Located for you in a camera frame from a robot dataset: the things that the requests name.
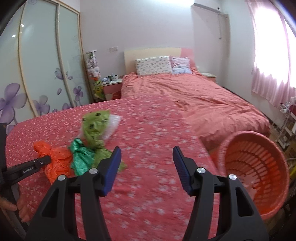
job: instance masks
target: coral bedspread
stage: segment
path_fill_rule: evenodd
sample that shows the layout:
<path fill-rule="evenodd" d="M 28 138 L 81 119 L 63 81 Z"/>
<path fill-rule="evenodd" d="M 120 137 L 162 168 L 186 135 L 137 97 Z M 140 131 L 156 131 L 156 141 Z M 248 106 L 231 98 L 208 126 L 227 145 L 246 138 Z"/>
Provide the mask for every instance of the coral bedspread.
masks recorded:
<path fill-rule="evenodd" d="M 169 95 L 207 150 L 237 131 L 270 132 L 268 119 L 253 105 L 195 70 L 193 74 L 138 77 L 131 73 L 124 77 L 122 98 L 144 93 Z"/>
<path fill-rule="evenodd" d="M 127 169 L 116 176 L 112 191 L 101 205 L 113 241 L 182 240 L 194 197 L 183 191 L 172 150 L 179 145 L 185 156 L 214 175 L 217 170 L 199 139 L 167 96 L 125 98 L 64 110 L 19 123 L 7 137 L 8 166 L 32 160 L 35 141 L 52 147 L 68 147 L 78 136 L 85 113 L 109 109 L 122 117 L 117 131 L 106 144 L 119 146 Z M 32 212 L 50 187 L 44 171 L 19 183 Z M 210 237 L 215 235 L 219 201 L 215 199 Z M 77 227 L 84 238 L 79 197 Z"/>

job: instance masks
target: green plastic bag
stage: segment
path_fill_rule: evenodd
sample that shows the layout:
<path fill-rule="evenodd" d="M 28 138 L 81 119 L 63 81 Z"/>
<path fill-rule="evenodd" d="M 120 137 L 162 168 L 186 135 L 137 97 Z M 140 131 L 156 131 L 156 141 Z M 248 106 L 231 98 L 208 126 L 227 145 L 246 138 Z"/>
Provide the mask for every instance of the green plastic bag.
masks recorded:
<path fill-rule="evenodd" d="M 81 176 L 91 169 L 94 163 L 95 152 L 85 147 L 80 139 L 74 139 L 71 143 L 70 151 L 73 154 L 71 168 L 74 169 L 76 176 Z"/>
<path fill-rule="evenodd" d="M 92 167 L 97 167 L 101 160 L 109 158 L 112 154 L 111 151 L 105 148 L 104 141 L 99 139 L 107 128 L 109 116 L 108 110 L 101 110 L 88 113 L 82 119 L 82 129 L 88 147 L 95 151 Z M 119 171 L 125 167 L 126 165 L 121 162 Z"/>

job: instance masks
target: red floral fabric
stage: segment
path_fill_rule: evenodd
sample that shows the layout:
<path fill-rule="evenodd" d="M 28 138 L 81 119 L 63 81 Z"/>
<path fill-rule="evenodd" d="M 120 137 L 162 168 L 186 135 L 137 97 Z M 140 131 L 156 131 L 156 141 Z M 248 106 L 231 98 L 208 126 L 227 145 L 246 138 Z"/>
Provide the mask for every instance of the red floral fabric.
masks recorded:
<path fill-rule="evenodd" d="M 172 159 L 173 147 L 179 145 L 185 156 L 213 174 L 217 170 L 200 140 L 165 95 L 101 102 L 19 123 L 7 137 L 7 165 L 37 158 L 33 150 L 36 141 L 68 147 L 79 134 L 82 116 L 98 110 L 110 110 L 122 117 L 106 148 L 119 146 L 128 166 L 117 174 L 108 196 L 100 199 L 112 240 L 182 240 L 194 197 L 182 189 Z M 19 185 L 32 216 L 50 183 L 41 170 Z M 85 238 L 79 199 L 77 195 L 76 220 L 79 236 Z M 216 233 L 218 205 L 215 198 L 209 237 Z"/>

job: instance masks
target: orange plastic bag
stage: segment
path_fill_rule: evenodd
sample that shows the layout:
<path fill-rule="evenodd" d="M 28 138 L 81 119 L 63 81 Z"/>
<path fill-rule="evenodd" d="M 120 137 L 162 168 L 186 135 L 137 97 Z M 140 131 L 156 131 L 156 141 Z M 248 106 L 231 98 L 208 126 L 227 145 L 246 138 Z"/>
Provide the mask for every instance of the orange plastic bag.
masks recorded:
<path fill-rule="evenodd" d="M 38 152 L 38 157 L 50 156 L 52 162 L 45 166 L 45 175 L 51 184 L 57 179 L 59 175 L 64 174 L 67 177 L 74 176 L 73 170 L 70 168 L 72 161 L 72 153 L 68 148 L 51 146 L 45 141 L 38 141 L 33 143 L 33 148 Z"/>

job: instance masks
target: silver bolt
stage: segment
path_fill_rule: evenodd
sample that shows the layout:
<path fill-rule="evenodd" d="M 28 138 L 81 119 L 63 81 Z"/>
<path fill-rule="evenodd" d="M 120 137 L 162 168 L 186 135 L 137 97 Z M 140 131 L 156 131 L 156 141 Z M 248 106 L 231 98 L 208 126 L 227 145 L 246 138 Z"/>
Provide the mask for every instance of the silver bolt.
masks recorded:
<path fill-rule="evenodd" d="M 197 172 L 198 172 L 198 173 L 205 173 L 205 169 L 204 169 L 203 167 L 199 167 L 199 168 L 197 169 Z"/>
<path fill-rule="evenodd" d="M 235 174 L 230 174 L 229 175 L 229 179 L 236 180 L 237 179 L 237 176 Z"/>
<path fill-rule="evenodd" d="M 57 178 L 59 181 L 63 181 L 66 179 L 66 176 L 65 175 L 59 175 L 58 178 Z"/>
<path fill-rule="evenodd" d="M 90 174 L 96 174 L 96 173 L 98 173 L 98 169 L 97 168 L 92 168 L 92 169 L 89 170 L 89 173 Z"/>

